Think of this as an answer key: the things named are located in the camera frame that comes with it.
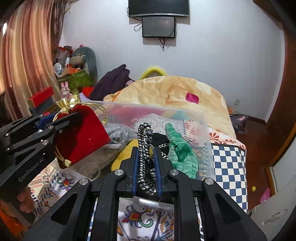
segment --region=pink striped curtain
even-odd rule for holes
[[[52,64],[54,2],[26,0],[8,20],[3,37],[1,33],[0,79],[14,120],[30,113],[27,100],[45,87],[52,86],[55,100],[60,98]]]

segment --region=yellow blanket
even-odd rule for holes
[[[187,101],[187,93],[198,96],[198,104]],[[104,101],[202,112],[209,127],[236,138],[224,97],[209,85],[192,78],[157,76],[138,80],[115,94],[107,95]]]

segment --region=cable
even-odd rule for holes
[[[170,33],[170,35],[168,36],[168,38],[173,34],[173,32],[175,32],[175,37],[177,36],[176,29],[178,31],[177,22],[175,24],[174,30]],[[163,49],[163,51],[165,51],[165,42],[167,41],[167,39],[165,37],[163,37],[163,42],[161,40],[162,40],[162,38],[159,38],[159,41],[161,43],[161,48]]]
[[[135,32],[139,32],[140,30],[141,30],[141,28],[142,28],[142,24],[143,24],[143,20],[142,19],[137,19],[137,18],[134,18],[134,17],[132,17],[133,19],[136,19],[136,20],[138,20],[138,21],[141,21],[139,24],[137,24],[136,26],[134,26],[134,31]]]
[[[128,7],[127,7],[127,9],[126,9],[126,13],[127,13],[127,16],[130,17],[130,16],[129,16],[129,13],[128,13]],[[134,18],[134,17],[132,17],[132,18],[133,18],[133,19],[136,19],[136,20],[138,20],[138,21],[141,21],[141,22],[143,21],[142,19],[137,19],[137,18]]]
[[[142,23],[139,23],[136,26],[134,26],[133,29],[134,29],[135,32],[139,32],[141,30],[142,26],[143,26],[143,24]]]

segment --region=blue and white checkered pattern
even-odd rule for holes
[[[246,212],[248,209],[246,150],[212,143],[216,182]]]

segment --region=blue gripper pad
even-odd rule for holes
[[[136,195],[137,192],[137,186],[138,186],[138,172],[139,172],[139,148],[137,148],[137,154],[135,158],[135,166],[133,169],[133,188],[132,192],[133,195]]]
[[[154,162],[155,177],[156,177],[156,189],[157,189],[158,195],[161,197],[162,195],[161,176],[160,176],[159,164],[158,164],[155,148],[153,149],[153,155],[154,155],[153,162]]]
[[[39,130],[43,130],[44,126],[51,123],[54,119],[54,116],[57,112],[52,113],[50,115],[46,115],[39,120],[39,123],[36,125]]]

